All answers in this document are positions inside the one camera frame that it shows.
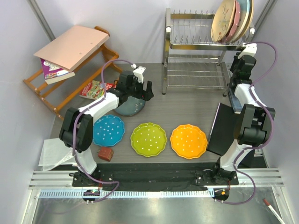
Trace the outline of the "green dotted plate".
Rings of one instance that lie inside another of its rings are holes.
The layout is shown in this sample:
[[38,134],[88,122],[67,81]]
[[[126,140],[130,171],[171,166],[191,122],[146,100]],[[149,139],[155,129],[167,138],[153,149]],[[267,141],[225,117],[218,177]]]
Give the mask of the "green dotted plate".
[[133,130],[130,141],[131,147],[138,155],[158,156],[166,147],[166,131],[157,124],[143,123]]

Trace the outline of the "metal dish rack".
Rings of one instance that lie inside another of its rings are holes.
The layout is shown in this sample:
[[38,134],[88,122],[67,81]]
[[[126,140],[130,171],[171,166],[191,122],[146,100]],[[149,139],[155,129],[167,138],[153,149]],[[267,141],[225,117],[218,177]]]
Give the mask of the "metal dish rack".
[[214,13],[165,11],[162,94],[169,88],[226,89],[229,72],[224,60],[253,39],[255,27],[236,42],[221,44],[211,40]]

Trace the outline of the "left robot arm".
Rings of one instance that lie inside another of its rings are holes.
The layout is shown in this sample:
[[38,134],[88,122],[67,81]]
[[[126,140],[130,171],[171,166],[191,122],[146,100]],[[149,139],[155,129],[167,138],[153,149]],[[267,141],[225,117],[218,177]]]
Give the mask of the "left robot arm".
[[100,179],[100,175],[95,172],[97,163],[90,149],[93,125],[103,115],[125,103],[128,97],[144,101],[154,97],[151,81],[143,89],[145,70],[145,67],[139,66],[133,71],[123,71],[116,87],[110,88],[94,102],[79,109],[71,107],[66,112],[59,138],[67,147],[72,148],[78,168],[84,173],[83,180],[89,186],[95,186]]

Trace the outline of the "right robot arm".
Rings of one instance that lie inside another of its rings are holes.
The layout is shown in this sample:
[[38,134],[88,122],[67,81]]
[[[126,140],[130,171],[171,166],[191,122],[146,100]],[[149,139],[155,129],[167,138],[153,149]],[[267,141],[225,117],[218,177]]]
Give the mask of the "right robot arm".
[[236,113],[232,105],[220,103],[216,111],[208,150],[220,156],[210,175],[217,185],[236,178],[236,168],[244,157],[250,150],[265,144],[271,136],[276,112],[263,104],[255,93],[250,79],[255,64],[253,56],[234,56],[228,93],[242,109]]

